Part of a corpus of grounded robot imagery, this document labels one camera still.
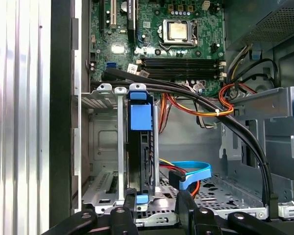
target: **cpu socket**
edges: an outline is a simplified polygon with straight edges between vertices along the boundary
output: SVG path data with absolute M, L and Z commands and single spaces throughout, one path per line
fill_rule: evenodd
M 158 29 L 161 45 L 171 47 L 195 47 L 197 40 L 197 22 L 185 20 L 163 20 Z

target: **side panel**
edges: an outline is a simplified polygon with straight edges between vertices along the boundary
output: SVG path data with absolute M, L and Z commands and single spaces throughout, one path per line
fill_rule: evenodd
M 50 0 L 0 0 L 0 235 L 49 228 Z

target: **motherboard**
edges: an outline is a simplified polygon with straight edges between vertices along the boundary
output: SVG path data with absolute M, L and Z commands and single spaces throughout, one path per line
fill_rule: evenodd
M 213 96 L 224 57 L 219 0 L 92 0 L 90 78 L 106 68 L 187 81 Z

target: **green circuit board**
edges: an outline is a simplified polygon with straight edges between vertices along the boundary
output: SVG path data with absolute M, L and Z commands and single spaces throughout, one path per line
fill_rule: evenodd
M 183 51 L 183 58 L 198 59 L 223 59 L 223 12 L 222 10 L 212 13 L 202 9 L 201 0 L 165 0 L 165 4 L 153 3 L 157 1 L 138 1 L 138 36 L 145 35 L 144 43 L 137 42 L 135 45 L 128 42 L 127 35 L 127 15 L 122 14 L 121 4 L 123 0 L 117 2 L 117 25 L 115 28 L 106 25 L 106 11 L 111 11 L 111 0 L 104 1 L 104 30 L 100 31 L 100 13 L 102 8 L 98 0 L 91 2 L 90 18 L 90 53 L 91 60 L 96 61 L 96 70 L 91 71 L 90 77 L 100 80 L 102 72 L 106 68 L 107 62 L 117 64 L 117 68 L 127 70 L 128 64 L 136 64 L 141 55 L 148 58 L 176 58 L 177 53 Z M 210 1 L 217 4 L 219 0 Z M 174 8 L 183 6 L 181 13 L 171 11 Z M 157 30 L 163 20 L 194 20 L 196 19 L 198 32 L 198 45 L 196 48 L 172 48 L 163 50 L 159 45 L 159 34 Z M 215 53 L 211 53 L 211 45 L 218 44 Z M 160 49 L 161 54 L 156 55 L 155 50 Z M 205 93 L 215 94 L 220 89 L 219 80 L 207 80 L 205 82 Z

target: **yellow wire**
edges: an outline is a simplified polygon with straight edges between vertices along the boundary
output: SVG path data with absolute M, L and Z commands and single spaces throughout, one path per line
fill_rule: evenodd
M 162 161 L 162 162 L 164 162 L 164 163 L 166 163 L 166 164 L 169 164 L 169 165 L 174 165 L 174 164 L 172 164 L 172 163 L 168 162 L 167 160 L 164 160 L 164 159 L 161 159 L 161 158 L 159 158 L 159 160 L 160 160 L 160 161 Z
M 244 51 L 244 53 L 247 53 L 251 49 L 252 46 L 253 46 L 253 44 L 251 44 L 249 47 L 247 47 L 246 50 Z M 235 74 L 237 68 L 239 67 L 239 63 L 240 63 L 240 61 L 237 62 L 236 66 L 235 66 L 235 68 L 233 70 L 233 73 L 232 73 L 232 76 L 231 76 L 231 80 L 234 79 L 234 74 Z
M 237 70 L 238 67 L 239 67 L 239 63 L 237 63 L 237 65 L 235 66 L 235 68 L 233 70 L 233 73 L 232 73 L 232 76 L 231 76 L 231 80 L 234 79 L 234 74 L 235 74 L 235 72 L 236 72 L 236 70 Z
M 201 112 L 196 112 L 196 111 L 194 111 L 194 110 L 191 110 L 191 109 L 186 108 L 185 106 L 183 106 L 183 105 L 181 105 L 181 104 L 179 104 L 179 103 L 177 103 L 177 102 L 176 102 L 176 104 L 177 104 L 180 108 L 185 109 L 185 110 L 188 110 L 188 111 L 192 112 L 193 115 L 196 115 L 196 116 L 206 116 L 206 117 L 209 116 L 209 117 L 216 117 L 216 116 L 218 115 L 217 113 L 201 113 Z M 231 113 L 233 113 L 233 112 L 234 112 L 234 110 L 229 110 L 229 111 L 219 112 L 219 116 L 228 115 L 228 114 L 231 114 Z

